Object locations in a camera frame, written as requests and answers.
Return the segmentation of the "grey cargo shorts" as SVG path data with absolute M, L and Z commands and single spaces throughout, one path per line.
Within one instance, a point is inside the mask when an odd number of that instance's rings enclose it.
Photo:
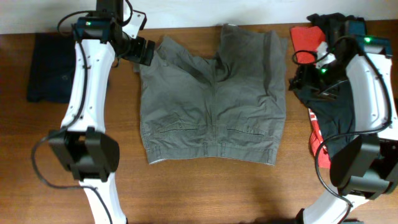
M 274 165 L 286 119 L 287 39 L 226 24 L 211 59 L 164 37 L 140 66 L 140 132 L 151 164 L 222 157 Z

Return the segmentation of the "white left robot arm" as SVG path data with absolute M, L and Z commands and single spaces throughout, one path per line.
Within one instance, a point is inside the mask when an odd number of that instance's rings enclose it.
M 49 145 L 85 191 L 95 223 L 127 223 L 116 188 L 119 144 L 106 135 L 104 106 L 114 59 L 149 66 L 155 43 L 128 34 L 112 17 L 81 17 L 72 27 L 75 73 L 67 112 Z

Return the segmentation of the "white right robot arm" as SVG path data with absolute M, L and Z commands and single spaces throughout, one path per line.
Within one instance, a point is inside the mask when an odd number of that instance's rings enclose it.
M 313 61 L 299 63 L 290 89 L 317 118 L 327 115 L 347 130 L 322 132 L 316 155 L 330 159 L 330 182 L 297 223 L 345 223 L 358 206 L 397 188 L 397 111 L 387 39 L 346 35 L 320 43 Z

